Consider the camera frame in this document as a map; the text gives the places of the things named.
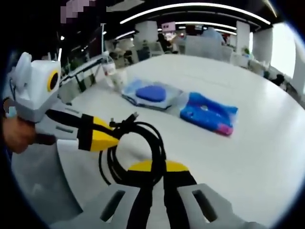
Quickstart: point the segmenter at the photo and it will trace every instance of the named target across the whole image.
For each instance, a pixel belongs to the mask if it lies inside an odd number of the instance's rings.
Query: coiled black cable
[[[154,186],[160,181],[166,171],[166,153],[163,140],[159,131],[151,124],[145,122],[134,122],[137,116],[138,115],[134,113],[121,123],[115,123],[112,121],[110,126],[115,127],[113,132],[118,139],[123,135],[132,132],[141,135],[148,142],[152,151],[152,168],[148,184],[149,186]],[[152,129],[155,134],[143,126]],[[116,157],[116,148],[117,146],[114,146],[107,150],[107,163],[114,181],[118,184],[125,184],[124,182],[128,180],[127,176],[129,176],[129,174],[119,163]],[[99,154],[99,170],[104,181],[110,185],[110,181],[106,178],[102,170],[102,152],[103,151]]]

